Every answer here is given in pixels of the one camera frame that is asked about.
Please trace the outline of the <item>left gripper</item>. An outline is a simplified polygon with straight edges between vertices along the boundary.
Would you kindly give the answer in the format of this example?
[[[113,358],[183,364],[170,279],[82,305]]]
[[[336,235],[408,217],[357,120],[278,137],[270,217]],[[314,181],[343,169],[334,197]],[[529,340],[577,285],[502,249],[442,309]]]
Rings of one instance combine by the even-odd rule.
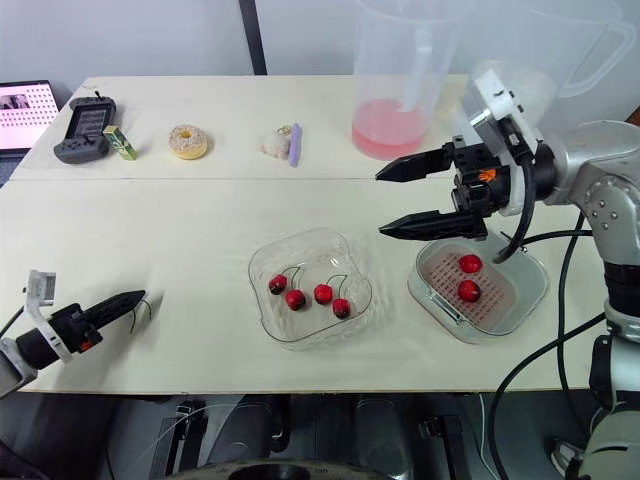
[[[84,353],[103,340],[99,319],[95,308],[82,310],[78,303],[73,303],[54,312],[49,324],[70,353]]]

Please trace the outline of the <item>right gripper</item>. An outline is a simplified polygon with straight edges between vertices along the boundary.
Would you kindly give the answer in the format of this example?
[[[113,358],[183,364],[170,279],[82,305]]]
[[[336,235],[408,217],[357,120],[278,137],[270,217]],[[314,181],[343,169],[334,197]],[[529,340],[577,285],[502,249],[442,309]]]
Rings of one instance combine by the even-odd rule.
[[[511,170],[484,144],[467,145],[461,135],[454,136],[440,149],[391,161],[376,173],[375,180],[411,182],[445,172],[451,164],[456,171],[452,200],[458,212],[409,214],[381,226],[378,231],[400,240],[485,239],[488,231],[483,217],[491,216],[510,201]]]

